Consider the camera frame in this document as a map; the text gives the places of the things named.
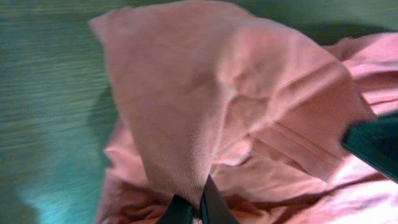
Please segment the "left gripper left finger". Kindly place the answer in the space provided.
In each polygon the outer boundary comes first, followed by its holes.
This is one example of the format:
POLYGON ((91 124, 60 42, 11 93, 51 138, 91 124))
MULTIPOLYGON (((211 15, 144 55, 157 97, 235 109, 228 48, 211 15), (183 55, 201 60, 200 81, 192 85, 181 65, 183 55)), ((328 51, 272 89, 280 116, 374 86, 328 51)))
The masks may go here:
POLYGON ((156 224, 192 224, 194 208, 189 201, 174 195, 164 214, 156 224))

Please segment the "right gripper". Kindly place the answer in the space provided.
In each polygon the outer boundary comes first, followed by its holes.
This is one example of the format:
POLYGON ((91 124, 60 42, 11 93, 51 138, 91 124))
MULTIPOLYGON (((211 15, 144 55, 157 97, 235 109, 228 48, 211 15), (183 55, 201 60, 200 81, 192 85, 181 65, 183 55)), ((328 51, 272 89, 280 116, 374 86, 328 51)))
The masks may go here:
POLYGON ((375 121, 349 126, 341 145, 381 174, 397 182, 397 111, 375 121))

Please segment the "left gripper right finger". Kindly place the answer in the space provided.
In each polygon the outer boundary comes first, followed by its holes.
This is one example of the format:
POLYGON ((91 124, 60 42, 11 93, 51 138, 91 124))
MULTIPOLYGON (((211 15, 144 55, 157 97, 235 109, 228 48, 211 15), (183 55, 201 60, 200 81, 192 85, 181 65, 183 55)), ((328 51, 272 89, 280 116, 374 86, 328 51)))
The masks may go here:
POLYGON ((239 224, 210 175, 206 180, 200 209, 203 224, 239 224))

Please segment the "red printed t-shirt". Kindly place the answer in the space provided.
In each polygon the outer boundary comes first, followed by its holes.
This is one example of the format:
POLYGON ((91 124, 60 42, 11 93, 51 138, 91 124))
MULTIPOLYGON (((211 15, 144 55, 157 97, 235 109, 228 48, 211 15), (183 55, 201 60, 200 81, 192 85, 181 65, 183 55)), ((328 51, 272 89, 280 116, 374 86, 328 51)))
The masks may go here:
POLYGON ((345 149, 397 109, 397 34, 321 46, 231 3, 90 21, 118 121, 96 223, 155 223, 207 178, 239 223, 396 223, 397 185, 345 149))

